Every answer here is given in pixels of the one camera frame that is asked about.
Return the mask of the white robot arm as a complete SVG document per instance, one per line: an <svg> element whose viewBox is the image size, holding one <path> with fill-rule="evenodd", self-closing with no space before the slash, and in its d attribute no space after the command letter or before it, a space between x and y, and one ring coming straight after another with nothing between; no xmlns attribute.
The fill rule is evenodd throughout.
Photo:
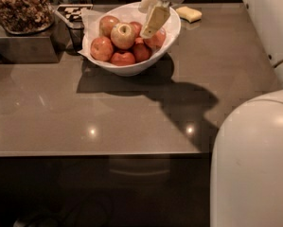
<svg viewBox="0 0 283 227"><path fill-rule="evenodd" d="M210 227L283 227L283 0L242 0L282 88L238 106L212 153Z"/></svg>

